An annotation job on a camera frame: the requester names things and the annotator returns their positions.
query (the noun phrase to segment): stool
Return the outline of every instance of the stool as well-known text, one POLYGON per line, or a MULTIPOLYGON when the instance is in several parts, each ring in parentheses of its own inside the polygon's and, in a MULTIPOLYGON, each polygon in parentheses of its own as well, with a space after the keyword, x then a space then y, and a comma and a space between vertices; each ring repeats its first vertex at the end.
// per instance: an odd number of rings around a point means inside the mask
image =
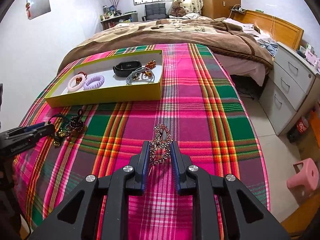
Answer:
POLYGON ((299 173, 293 175, 287 180, 287 187, 293 188, 298 185, 304 185, 306 191, 311 193, 314 191, 319 183, 319 171, 311 158, 295 163, 293 166, 303 164, 303 167, 299 173))

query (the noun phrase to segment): black office chair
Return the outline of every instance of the black office chair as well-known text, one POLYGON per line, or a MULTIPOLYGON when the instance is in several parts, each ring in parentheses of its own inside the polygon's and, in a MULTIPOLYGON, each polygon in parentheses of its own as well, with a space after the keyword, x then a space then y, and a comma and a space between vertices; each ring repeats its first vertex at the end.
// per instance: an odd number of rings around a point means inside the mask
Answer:
POLYGON ((165 3, 148 3, 145 5, 146 15, 142 17, 142 21, 154 21, 159 19, 169 18, 169 14, 166 13, 165 3))

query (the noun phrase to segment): drawer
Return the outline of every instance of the drawer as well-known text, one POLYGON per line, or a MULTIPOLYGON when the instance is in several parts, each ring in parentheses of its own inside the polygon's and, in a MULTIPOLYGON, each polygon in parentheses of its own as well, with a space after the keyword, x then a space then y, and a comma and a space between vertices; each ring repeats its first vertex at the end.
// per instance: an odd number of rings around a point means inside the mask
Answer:
POLYGON ((259 102, 266 112, 276 135, 282 132, 296 114, 288 99, 271 79, 268 80, 259 102))
POLYGON ((278 63, 308 94, 315 80, 312 72, 303 65, 296 57, 284 50, 281 46, 278 47, 275 62, 278 63))
POLYGON ((297 82, 276 62, 273 64, 273 70, 270 72, 269 77, 289 100, 293 108, 298 111, 306 94, 297 82))

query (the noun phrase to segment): wooden headboard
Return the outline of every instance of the wooden headboard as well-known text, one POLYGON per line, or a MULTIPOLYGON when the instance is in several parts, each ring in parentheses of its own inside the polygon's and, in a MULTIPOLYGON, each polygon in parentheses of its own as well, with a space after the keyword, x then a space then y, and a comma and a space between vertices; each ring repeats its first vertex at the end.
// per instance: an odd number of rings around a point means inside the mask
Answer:
POLYGON ((241 23, 252 23, 260 30, 270 34, 270 29, 274 29, 274 40, 280 41, 290 48, 297 50, 301 43, 303 29, 285 20, 274 17, 274 27, 272 26, 272 16, 255 11, 246 11, 246 14, 234 13, 234 20, 241 23))

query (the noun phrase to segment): metal screw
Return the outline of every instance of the metal screw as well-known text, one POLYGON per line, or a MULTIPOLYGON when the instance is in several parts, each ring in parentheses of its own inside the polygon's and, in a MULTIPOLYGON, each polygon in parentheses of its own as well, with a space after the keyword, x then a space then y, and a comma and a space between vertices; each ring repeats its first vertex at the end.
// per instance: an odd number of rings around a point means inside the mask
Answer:
POLYGON ((88 175, 88 176, 85 178, 85 180, 86 180, 87 182, 93 182, 95 179, 96 179, 96 176, 94 176, 94 175, 88 175))
POLYGON ((197 171, 199 168, 196 165, 190 165, 188 169, 189 171, 197 171))
POLYGON ((236 180, 236 176, 233 175, 233 174, 228 174, 226 176, 226 179, 229 180, 229 181, 235 181, 236 180))
POLYGON ((123 170, 124 170, 125 172, 130 172, 130 171, 133 170, 133 167, 130 166, 130 165, 127 165, 127 166, 124 166, 124 167, 123 167, 123 170))

